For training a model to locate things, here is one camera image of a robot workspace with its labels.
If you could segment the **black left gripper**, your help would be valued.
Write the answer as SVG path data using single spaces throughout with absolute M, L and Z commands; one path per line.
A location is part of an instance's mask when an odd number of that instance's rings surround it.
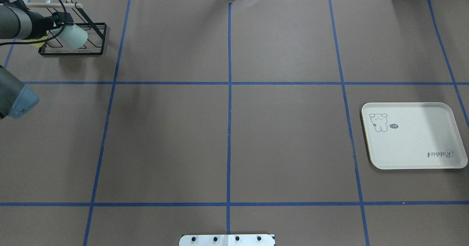
M 47 31 L 64 29 L 66 26 L 73 26 L 75 24 L 71 14 L 68 12 L 54 12 L 46 19 L 45 29 Z

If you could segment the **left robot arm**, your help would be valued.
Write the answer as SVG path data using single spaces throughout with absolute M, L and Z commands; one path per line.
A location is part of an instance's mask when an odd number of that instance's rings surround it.
M 17 39 L 20 44 L 38 44 L 52 30 L 62 34 L 74 21 L 67 12 L 65 4 L 58 0 L 63 11 L 56 11 L 45 17 L 32 11 L 23 0 L 1 0 L 1 39 Z M 40 98 L 25 83 L 15 77 L 6 67 L 0 68 L 0 116 L 21 118 L 34 108 Z

